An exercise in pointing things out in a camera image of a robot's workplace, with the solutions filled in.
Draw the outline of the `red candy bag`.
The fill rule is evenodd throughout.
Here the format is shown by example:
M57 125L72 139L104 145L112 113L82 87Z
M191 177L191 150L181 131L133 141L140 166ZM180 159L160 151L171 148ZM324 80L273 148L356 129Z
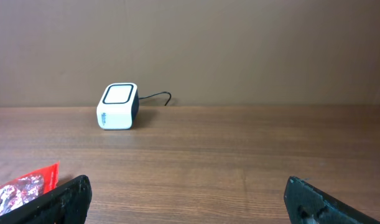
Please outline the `red candy bag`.
M0 186L0 216L55 189L60 163L57 162Z

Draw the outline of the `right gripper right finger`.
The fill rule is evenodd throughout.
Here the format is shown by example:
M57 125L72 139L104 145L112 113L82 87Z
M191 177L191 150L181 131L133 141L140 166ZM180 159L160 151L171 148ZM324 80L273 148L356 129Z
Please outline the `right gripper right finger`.
M295 176L288 178L284 203L291 224L380 224Z

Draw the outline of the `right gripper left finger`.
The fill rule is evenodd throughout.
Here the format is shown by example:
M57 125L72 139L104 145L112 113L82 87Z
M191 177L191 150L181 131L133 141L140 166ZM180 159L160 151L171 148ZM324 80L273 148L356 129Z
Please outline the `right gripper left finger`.
M89 178L79 175L0 216L0 224L84 224L91 198Z

